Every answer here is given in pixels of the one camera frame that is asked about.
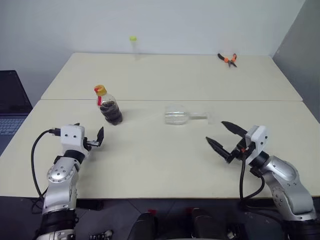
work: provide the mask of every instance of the clear plastic bottle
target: clear plastic bottle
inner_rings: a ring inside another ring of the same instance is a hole
[[[120,112],[116,99],[111,94],[107,93],[105,86],[97,85],[94,91],[98,96],[96,104],[103,114],[105,120],[112,125],[118,125],[122,122],[123,117]]]

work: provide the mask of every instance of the table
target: table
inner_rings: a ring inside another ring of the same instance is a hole
[[[104,126],[104,142],[81,165],[79,198],[238,198],[241,163],[226,164],[205,140],[208,136],[229,151],[234,148],[240,137],[229,132],[223,120],[247,130],[267,126],[265,151],[291,162],[309,192],[320,195],[319,124],[303,102],[183,101],[190,111],[210,109],[214,122],[191,120],[180,126],[164,124],[169,103],[119,101],[124,121],[112,126],[95,100],[40,100],[0,157],[0,195],[36,197],[30,167],[34,140],[44,130],[80,122],[89,140]],[[61,150],[60,139],[51,134],[38,143],[35,172],[41,190]],[[246,172],[245,195],[261,184]],[[268,187],[258,196],[270,197]]]
[[[269,56],[74,53],[43,100],[95,100],[103,84],[117,100],[301,101]]]

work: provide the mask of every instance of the gray wall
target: gray wall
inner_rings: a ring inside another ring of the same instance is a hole
[[[320,122],[320,0],[306,0],[273,60]]]
[[[273,56],[305,0],[0,0],[0,70],[35,104],[72,52]]]

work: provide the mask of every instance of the red label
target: red label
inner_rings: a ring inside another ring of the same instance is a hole
[[[102,97],[98,96],[98,101],[97,101],[98,106],[101,106],[101,103],[102,103]]]

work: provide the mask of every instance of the laptop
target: laptop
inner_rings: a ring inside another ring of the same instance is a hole
[[[15,70],[0,70],[0,155],[32,110]]]

